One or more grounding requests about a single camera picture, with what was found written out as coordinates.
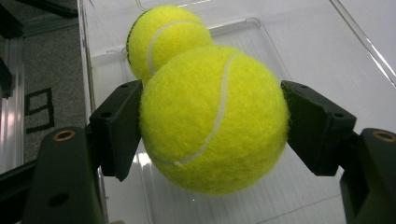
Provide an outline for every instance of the white seam line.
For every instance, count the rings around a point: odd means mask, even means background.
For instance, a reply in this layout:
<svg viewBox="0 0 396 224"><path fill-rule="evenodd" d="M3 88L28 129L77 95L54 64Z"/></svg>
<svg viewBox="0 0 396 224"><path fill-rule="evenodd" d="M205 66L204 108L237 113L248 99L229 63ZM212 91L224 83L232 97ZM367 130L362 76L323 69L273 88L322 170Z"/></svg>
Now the white seam line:
<svg viewBox="0 0 396 224"><path fill-rule="evenodd" d="M160 34L165 29L167 29L168 27L170 27L172 25L175 25L177 23L182 23L182 22L188 22L188 23L194 23L194 24L197 24L197 25L202 25L201 23L196 22L196 21L183 21L183 20L171 21L171 22L166 23L160 29L157 30L157 32L154 34L154 37L151 38L151 40L150 40L150 42L148 44L148 70L149 70L149 72L151 73L152 76L154 76L154 74L156 72L154 64L152 63L152 48L154 47L155 41L157 40L158 36L160 36Z"/></svg>
<svg viewBox="0 0 396 224"><path fill-rule="evenodd" d="M213 127L212 132L206 137L204 143L200 146L200 148L197 152L195 152L194 154L192 154L180 161L174 161L173 162L174 165L182 165L188 161L192 161L195 158L201 156L201 154L207 148L207 145L209 144L209 142L212 140L215 133L218 131L221 120L223 119L224 114L225 114L225 104L227 103L227 88L228 88L229 70L230 70L231 63L233 62L233 59L236 56L237 56L236 53L231 55L231 58L225 64L225 69L224 69L224 73L222 75L222 81L221 81L221 96L220 96L220 102L219 102L219 109L218 109L218 114L216 116L216 119L214 120L214 127Z"/></svg>

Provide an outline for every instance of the clear plastic bin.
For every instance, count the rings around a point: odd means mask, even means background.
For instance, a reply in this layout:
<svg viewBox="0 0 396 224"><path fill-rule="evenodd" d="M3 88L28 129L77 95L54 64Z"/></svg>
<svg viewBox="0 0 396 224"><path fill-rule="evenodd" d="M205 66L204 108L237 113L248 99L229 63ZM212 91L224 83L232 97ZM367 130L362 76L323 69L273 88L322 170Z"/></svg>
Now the clear plastic bin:
<svg viewBox="0 0 396 224"><path fill-rule="evenodd" d="M165 4L197 14L217 44L265 63L279 81L311 86L360 118L357 133L365 127L394 131L395 121L378 119L394 117L396 108L386 100L394 88L327 0L85 1L96 105L135 80L126 60L127 34L144 10ZM126 223L345 223L340 176L312 175L286 147L273 171L254 186L208 196L170 183L141 143L127 180L106 180L106 196L110 221Z"/></svg>

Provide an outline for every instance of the tennis ball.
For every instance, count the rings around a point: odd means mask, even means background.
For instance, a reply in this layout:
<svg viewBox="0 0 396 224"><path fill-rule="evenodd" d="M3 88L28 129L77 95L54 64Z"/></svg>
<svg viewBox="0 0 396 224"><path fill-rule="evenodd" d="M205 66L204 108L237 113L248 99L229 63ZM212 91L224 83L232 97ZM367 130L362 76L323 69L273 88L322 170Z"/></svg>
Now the tennis ball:
<svg viewBox="0 0 396 224"><path fill-rule="evenodd" d="M201 20L181 7L155 7L134 23L126 43L132 72L146 85L171 58L196 47L212 44Z"/></svg>
<svg viewBox="0 0 396 224"><path fill-rule="evenodd" d="M140 127L156 167L184 189L229 194L258 181L287 141L276 78L238 49L177 55L145 88Z"/></svg>

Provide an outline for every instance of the yellow tennis ball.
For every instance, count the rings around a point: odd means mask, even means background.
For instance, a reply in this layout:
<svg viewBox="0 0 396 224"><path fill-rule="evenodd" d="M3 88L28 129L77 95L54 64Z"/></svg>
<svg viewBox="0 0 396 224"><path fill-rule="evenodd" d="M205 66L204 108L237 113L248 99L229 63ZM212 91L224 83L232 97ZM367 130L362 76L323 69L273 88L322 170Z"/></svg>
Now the yellow tennis ball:
<svg viewBox="0 0 396 224"><path fill-rule="evenodd" d="M212 44L201 20L181 7L155 7L133 25L126 44L132 72L147 84L171 58L181 52Z"/></svg>
<svg viewBox="0 0 396 224"><path fill-rule="evenodd" d="M268 173L286 144L288 117L262 63L214 45L163 66L140 106L152 162L175 184L208 194L235 192Z"/></svg>

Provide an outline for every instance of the gray carpet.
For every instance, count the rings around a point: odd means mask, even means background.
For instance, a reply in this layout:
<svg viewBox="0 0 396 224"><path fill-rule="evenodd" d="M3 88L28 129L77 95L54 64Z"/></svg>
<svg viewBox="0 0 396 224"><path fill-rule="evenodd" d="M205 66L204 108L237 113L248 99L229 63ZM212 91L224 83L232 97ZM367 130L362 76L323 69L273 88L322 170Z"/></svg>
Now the gray carpet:
<svg viewBox="0 0 396 224"><path fill-rule="evenodd" d="M77 8L76 0L57 0ZM16 1L0 0L23 24L38 24L60 17ZM4 53L4 39L0 39ZM85 104L78 25L41 35L23 43L25 74L25 162L34 160L43 137L57 128L85 126Z"/></svg>
<svg viewBox="0 0 396 224"><path fill-rule="evenodd" d="M25 95L51 90L53 127L25 136L25 161L35 159L41 139L56 128L84 127L85 104L78 27L28 37L24 41ZM33 96L30 109L46 105L46 94ZM25 128L49 123L48 109L28 116Z"/></svg>

